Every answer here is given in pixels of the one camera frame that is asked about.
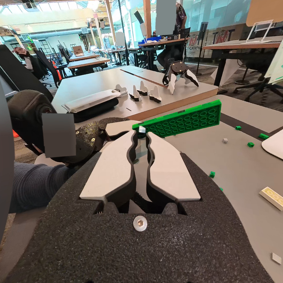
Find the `white hanging paper sheet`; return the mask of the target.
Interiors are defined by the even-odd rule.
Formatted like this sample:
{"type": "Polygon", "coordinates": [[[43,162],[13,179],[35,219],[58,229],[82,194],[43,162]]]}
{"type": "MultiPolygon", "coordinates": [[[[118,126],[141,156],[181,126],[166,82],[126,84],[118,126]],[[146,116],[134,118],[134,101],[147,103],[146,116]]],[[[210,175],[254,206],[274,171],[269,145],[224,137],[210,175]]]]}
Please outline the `white hanging paper sheet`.
{"type": "Polygon", "coordinates": [[[220,59],[218,68],[211,75],[214,86],[223,86],[238,69],[237,59],[220,59]]]}

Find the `large black chair back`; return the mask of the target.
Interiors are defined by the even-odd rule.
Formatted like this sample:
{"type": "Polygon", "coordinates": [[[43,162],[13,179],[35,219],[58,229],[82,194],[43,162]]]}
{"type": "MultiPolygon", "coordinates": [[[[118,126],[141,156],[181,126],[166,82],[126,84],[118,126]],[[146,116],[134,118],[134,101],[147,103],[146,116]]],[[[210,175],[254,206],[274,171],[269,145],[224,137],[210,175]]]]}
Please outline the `large black chair back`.
{"type": "Polygon", "coordinates": [[[2,77],[13,90],[39,91],[52,102],[50,91],[3,44],[0,45],[0,66],[2,77]]]}

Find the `grey office desk black legs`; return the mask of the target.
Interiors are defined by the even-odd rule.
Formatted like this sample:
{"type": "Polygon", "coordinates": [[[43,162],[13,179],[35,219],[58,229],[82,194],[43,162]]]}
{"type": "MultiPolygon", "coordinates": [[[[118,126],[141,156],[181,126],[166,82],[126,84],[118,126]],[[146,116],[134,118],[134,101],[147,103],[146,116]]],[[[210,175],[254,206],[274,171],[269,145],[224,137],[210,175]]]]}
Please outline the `grey office desk black legs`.
{"type": "Polygon", "coordinates": [[[271,42],[247,45],[242,45],[241,43],[244,41],[240,40],[227,41],[224,43],[205,46],[203,47],[203,50],[212,50],[213,53],[215,53],[211,55],[212,58],[246,60],[249,57],[258,57],[260,55],[252,54],[251,51],[261,51],[262,48],[265,50],[268,48],[278,48],[282,41],[282,36],[268,37],[268,40],[271,40],[271,42]]]}

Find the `tan board book stand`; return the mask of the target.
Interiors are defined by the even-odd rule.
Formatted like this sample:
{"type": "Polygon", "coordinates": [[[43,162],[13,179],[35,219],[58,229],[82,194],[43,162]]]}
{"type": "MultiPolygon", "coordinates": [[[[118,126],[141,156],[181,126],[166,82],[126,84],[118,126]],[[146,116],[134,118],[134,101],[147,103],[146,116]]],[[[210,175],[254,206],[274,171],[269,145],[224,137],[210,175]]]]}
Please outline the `tan board book stand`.
{"type": "Polygon", "coordinates": [[[250,3],[249,12],[246,19],[246,25],[252,29],[246,41],[241,44],[258,44],[268,43],[271,40],[265,40],[269,30],[274,23],[283,21],[283,1],[282,0],[252,0],[250,3]],[[250,40],[253,31],[266,30],[261,40],[250,40]]]}

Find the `black sign on pole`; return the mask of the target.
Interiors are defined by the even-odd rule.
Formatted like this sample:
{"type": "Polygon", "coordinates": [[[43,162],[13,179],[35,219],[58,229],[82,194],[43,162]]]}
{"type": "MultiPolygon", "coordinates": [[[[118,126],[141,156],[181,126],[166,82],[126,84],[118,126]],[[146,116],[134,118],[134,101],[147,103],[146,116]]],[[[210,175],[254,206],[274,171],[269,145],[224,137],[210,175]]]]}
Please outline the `black sign on pole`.
{"type": "Polygon", "coordinates": [[[202,52],[202,48],[203,48],[203,40],[204,40],[204,37],[205,37],[207,26],[208,26],[208,22],[202,22],[201,23],[201,27],[200,27],[198,38],[197,38],[198,41],[201,41],[201,45],[200,45],[200,51],[199,51],[199,59],[198,59],[198,64],[197,64],[196,76],[202,75],[201,73],[199,73],[199,65],[200,65],[201,52],[202,52]]]}

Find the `wooden post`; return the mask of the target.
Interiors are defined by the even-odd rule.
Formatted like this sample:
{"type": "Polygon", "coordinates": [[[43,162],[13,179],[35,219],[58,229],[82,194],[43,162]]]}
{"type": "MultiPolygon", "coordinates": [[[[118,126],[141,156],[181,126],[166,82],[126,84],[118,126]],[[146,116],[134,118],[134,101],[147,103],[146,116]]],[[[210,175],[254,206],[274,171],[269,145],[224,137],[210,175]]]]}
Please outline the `wooden post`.
{"type": "Polygon", "coordinates": [[[110,29],[111,29],[112,38],[113,38],[113,43],[115,45],[116,44],[115,29],[114,29],[114,25],[113,25],[113,20],[112,20],[111,8],[110,8],[109,0],[105,0],[105,6],[106,6],[106,11],[107,11],[107,15],[108,15],[108,21],[109,21],[109,25],[110,25],[110,29]]]}
{"type": "Polygon", "coordinates": [[[143,11],[144,11],[144,23],[146,27],[146,33],[147,33],[146,37],[150,38],[152,35],[150,0],[143,0],[143,11]]]}

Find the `white eight-stud brick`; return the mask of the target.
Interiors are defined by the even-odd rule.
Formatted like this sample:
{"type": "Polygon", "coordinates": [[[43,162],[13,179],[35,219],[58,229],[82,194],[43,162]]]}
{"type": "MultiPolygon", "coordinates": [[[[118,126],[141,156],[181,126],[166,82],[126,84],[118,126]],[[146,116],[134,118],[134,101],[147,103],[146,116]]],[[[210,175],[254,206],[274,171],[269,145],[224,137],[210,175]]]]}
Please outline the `white eight-stud brick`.
{"type": "Polygon", "coordinates": [[[259,192],[259,194],[268,202],[273,204],[277,209],[283,211],[283,197],[272,190],[270,187],[265,187],[259,192]]]}

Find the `office desk with bins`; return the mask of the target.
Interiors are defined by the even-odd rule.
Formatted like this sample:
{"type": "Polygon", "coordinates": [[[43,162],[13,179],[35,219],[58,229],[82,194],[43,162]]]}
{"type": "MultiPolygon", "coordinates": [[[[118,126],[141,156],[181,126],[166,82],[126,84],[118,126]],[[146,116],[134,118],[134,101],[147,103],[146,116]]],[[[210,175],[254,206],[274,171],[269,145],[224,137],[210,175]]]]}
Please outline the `office desk with bins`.
{"type": "Polygon", "coordinates": [[[175,40],[167,40],[167,41],[159,41],[159,42],[150,42],[150,43],[144,43],[144,44],[138,44],[138,47],[142,51],[148,51],[148,70],[154,70],[154,59],[153,59],[153,52],[157,50],[161,50],[165,46],[175,46],[175,45],[181,45],[185,47],[187,42],[189,40],[189,37],[186,38],[180,38],[175,40]]]}

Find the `grey desk with wooden edge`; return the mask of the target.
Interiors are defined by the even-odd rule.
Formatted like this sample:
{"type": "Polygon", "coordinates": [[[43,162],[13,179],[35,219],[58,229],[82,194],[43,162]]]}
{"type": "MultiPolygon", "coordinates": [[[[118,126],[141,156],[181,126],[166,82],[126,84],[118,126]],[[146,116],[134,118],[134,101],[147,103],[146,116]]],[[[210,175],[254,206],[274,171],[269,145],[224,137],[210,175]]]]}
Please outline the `grey desk with wooden edge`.
{"type": "Polygon", "coordinates": [[[97,121],[107,117],[120,117],[143,121],[218,99],[217,86],[199,82],[199,87],[196,87],[192,82],[183,84],[183,81],[180,80],[177,81],[175,85],[174,94],[171,94],[167,87],[162,84],[162,79],[162,73],[135,66],[124,66],[66,78],[62,80],[53,98],[52,105],[57,113],[66,113],[66,109],[62,107],[66,102],[107,89],[114,89],[117,84],[126,87],[128,93],[132,93],[133,85],[135,85],[137,89],[140,89],[140,82],[143,82],[149,91],[152,90],[154,86],[157,86],[158,93],[162,99],[161,103],[150,100],[148,96],[142,97],[142,101],[139,102],[132,100],[129,95],[123,96],[118,99],[118,105],[111,111],[91,118],[87,122],[97,121]]]}

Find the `open building instruction booklet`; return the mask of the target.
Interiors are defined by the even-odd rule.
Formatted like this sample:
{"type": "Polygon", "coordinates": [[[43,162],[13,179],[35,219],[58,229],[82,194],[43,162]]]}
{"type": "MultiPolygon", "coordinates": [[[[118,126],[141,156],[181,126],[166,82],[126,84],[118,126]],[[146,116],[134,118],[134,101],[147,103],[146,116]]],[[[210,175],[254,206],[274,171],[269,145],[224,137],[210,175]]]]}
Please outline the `open building instruction booklet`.
{"type": "Polygon", "coordinates": [[[268,84],[272,85],[283,81],[283,41],[281,41],[264,77],[269,79],[268,84]]]}

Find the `long green studded plate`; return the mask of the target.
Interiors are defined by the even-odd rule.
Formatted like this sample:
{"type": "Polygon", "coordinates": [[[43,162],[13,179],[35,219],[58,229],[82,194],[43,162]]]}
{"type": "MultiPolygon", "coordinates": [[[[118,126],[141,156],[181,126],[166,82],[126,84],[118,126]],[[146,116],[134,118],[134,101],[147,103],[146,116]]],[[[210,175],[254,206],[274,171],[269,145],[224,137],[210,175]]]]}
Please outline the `long green studded plate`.
{"type": "Polygon", "coordinates": [[[221,116],[220,100],[181,110],[172,114],[137,123],[132,129],[138,133],[139,126],[146,128],[146,133],[165,138],[194,130],[219,125],[221,116]]]}

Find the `black office chair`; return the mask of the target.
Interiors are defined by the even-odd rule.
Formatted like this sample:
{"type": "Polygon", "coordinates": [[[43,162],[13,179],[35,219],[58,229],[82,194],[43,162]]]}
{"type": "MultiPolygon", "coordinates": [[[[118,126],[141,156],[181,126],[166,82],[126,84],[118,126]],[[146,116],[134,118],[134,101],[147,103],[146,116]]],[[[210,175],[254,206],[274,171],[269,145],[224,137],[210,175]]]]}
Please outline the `black office chair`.
{"type": "Polygon", "coordinates": [[[43,52],[39,51],[39,50],[35,50],[35,54],[38,56],[38,58],[42,61],[42,63],[44,64],[44,66],[51,72],[54,83],[55,83],[55,87],[58,88],[60,83],[61,83],[61,79],[59,78],[57,69],[53,66],[53,64],[47,59],[47,57],[43,54],[43,52]]]}
{"type": "Polygon", "coordinates": [[[241,59],[241,62],[244,66],[246,66],[248,69],[255,70],[259,73],[261,73],[261,83],[252,83],[247,84],[242,87],[236,87],[233,93],[237,93],[239,89],[246,89],[246,88],[254,88],[253,92],[245,99],[245,101],[249,102],[249,99],[251,96],[253,96],[257,92],[263,92],[264,89],[271,90],[273,93],[277,94],[280,97],[283,97],[282,93],[278,89],[282,89],[281,86],[274,84],[269,84],[269,80],[265,78],[265,74],[268,71],[268,68],[274,58],[275,53],[277,52],[278,48],[268,48],[267,51],[265,51],[264,48],[261,49],[261,51],[252,51],[251,54],[260,54],[258,57],[252,56],[248,59],[244,60],[241,59]]]}

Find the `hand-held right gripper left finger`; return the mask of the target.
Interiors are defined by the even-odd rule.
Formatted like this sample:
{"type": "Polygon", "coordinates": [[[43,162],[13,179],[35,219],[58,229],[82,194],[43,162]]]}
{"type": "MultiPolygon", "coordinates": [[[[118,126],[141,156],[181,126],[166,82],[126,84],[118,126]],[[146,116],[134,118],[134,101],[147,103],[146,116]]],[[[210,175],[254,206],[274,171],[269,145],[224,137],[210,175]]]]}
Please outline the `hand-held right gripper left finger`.
{"type": "Polygon", "coordinates": [[[136,159],[137,132],[131,130],[102,152],[82,192],[81,199],[128,202],[136,191],[133,161],[136,159]]]}

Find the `printed wall banner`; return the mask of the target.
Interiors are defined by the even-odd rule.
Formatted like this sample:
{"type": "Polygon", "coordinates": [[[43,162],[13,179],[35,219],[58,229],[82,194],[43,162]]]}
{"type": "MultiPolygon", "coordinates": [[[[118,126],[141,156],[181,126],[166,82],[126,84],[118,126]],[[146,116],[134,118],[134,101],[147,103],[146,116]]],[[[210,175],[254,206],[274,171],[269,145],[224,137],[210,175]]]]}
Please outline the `printed wall banner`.
{"type": "Polygon", "coordinates": [[[186,45],[186,56],[188,58],[198,58],[200,54],[201,43],[202,47],[224,43],[227,41],[238,40],[240,38],[240,28],[236,26],[228,26],[217,29],[207,30],[203,41],[198,40],[198,31],[192,32],[189,36],[188,43],[186,45]]]}

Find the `loose grey gripper finger part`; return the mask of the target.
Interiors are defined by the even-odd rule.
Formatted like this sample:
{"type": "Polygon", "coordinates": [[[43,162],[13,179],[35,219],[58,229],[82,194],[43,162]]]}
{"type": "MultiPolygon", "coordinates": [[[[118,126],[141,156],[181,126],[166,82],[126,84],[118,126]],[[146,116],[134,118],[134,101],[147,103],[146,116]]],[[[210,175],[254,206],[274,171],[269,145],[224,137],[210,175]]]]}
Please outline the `loose grey gripper finger part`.
{"type": "Polygon", "coordinates": [[[150,99],[151,101],[156,102],[156,103],[161,103],[162,98],[161,98],[160,95],[159,95],[157,85],[155,85],[154,88],[150,90],[149,99],[150,99]]]}
{"type": "Polygon", "coordinates": [[[117,84],[115,86],[114,90],[118,91],[120,93],[120,95],[118,96],[119,98],[124,97],[124,96],[128,96],[128,91],[127,91],[126,87],[122,87],[122,86],[120,86],[120,84],[117,84]]]}
{"type": "Polygon", "coordinates": [[[140,89],[137,90],[137,92],[138,92],[141,96],[148,96],[148,88],[144,85],[144,82],[143,82],[143,81],[140,82],[140,89]]]}
{"type": "Polygon", "coordinates": [[[135,101],[135,102],[139,102],[142,101],[142,97],[139,94],[139,92],[136,90],[136,86],[133,85],[133,93],[129,93],[130,98],[135,101]]]}

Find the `person's left forearm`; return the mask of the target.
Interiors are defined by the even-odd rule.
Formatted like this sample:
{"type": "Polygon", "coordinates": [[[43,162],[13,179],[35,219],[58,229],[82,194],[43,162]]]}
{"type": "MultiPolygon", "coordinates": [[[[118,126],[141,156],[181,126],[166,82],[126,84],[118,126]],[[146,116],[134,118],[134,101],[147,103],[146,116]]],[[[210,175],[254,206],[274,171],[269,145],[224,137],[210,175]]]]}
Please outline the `person's left forearm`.
{"type": "Polygon", "coordinates": [[[9,214],[47,206],[61,186],[76,172],[65,165],[14,162],[9,214]]]}

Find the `white zip pouch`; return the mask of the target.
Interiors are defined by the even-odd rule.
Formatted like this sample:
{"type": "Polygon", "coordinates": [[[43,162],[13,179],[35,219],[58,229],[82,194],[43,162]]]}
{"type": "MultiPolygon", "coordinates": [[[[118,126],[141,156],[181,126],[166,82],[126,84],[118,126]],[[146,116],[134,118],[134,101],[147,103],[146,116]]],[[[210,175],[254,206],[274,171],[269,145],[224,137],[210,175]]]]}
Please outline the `white zip pouch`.
{"type": "Polygon", "coordinates": [[[119,97],[121,97],[120,92],[114,89],[108,89],[105,91],[88,95],[86,97],[66,102],[62,105],[62,107],[66,109],[69,113],[78,113],[93,106],[102,104],[104,102],[110,101],[111,99],[119,97]]]}

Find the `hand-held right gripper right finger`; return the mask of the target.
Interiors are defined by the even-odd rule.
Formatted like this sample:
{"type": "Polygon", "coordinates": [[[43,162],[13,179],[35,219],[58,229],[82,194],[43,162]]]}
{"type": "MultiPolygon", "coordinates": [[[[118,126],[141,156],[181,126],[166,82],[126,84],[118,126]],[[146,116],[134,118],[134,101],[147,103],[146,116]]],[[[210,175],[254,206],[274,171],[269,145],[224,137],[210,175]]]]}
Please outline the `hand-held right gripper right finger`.
{"type": "Polygon", "coordinates": [[[149,199],[152,202],[199,201],[200,193],[180,152],[153,132],[147,133],[146,143],[149,199]]]}

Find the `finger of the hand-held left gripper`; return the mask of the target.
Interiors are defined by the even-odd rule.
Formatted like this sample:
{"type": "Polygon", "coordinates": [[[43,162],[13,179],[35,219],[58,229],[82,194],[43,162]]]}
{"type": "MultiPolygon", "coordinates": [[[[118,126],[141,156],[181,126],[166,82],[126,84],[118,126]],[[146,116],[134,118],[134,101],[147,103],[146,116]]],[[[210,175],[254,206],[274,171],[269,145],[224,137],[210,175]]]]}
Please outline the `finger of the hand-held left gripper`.
{"type": "Polygon", "coordinates": [[[132,131],[132,126],[140,123],[140,121],[122,121],[108,123],[105,128],[108,141],[114,141],[124,135],[125,133],[132,131]]]}

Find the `black soft case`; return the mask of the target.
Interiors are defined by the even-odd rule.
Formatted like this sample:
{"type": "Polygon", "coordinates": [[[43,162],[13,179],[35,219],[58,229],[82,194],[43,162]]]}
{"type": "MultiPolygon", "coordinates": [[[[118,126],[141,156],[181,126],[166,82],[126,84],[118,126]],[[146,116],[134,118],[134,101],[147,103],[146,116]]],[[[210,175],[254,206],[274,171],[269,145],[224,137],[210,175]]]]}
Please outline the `black soft case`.
{"type": "Polygon", "coordinates": [[[73,114],[74,123],[85,122],[105,112],[113,110],[114,107],[118,105],[118,103],[119,103],[118,98],[113,98],[111,100],[108,100],[106,102],[103,102],[95,106],[92,106],[88,109],[79,111],[77,113],[74,113],[74,112],[69,112],[69,113],[73,114]]]}

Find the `wood-edged office desk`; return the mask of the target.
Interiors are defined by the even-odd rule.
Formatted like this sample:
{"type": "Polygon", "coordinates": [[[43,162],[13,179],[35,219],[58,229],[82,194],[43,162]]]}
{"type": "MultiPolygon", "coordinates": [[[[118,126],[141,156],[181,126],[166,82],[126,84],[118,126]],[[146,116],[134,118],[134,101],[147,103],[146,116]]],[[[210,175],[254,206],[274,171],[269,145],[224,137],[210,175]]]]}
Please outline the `wood-edged office desk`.
{"type": "Polygon", "coordinates": [[[81,76],[89,73],[94,73],[94,68],[107,68],[107,63],[110,62],[108,58],[95,57],[89,59],[81,59],[78,61],[69,62],[67,68],[74,76],[81,76]]]}
{"type": "Polygon", "coordinates": [[[82,54],[78,54],[78,55],[72,55],[69,58],[69,62],[74,62],[74,61],[79,61],[79,60],[83,60],[83,59],[90,59],[90,58],[96,58],[99,57],[99,54],[95,54],[95,53],[82,53],[82,54]]]}

